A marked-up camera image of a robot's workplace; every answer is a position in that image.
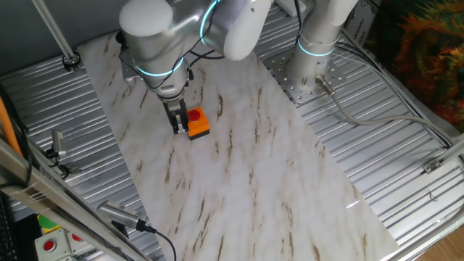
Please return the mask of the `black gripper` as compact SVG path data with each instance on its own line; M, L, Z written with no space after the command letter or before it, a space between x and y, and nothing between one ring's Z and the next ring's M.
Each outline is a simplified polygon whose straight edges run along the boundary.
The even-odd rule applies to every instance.
M167 113L168 120L173 124L174 134L189 132L189 115L184 98L163 99L163 106Z

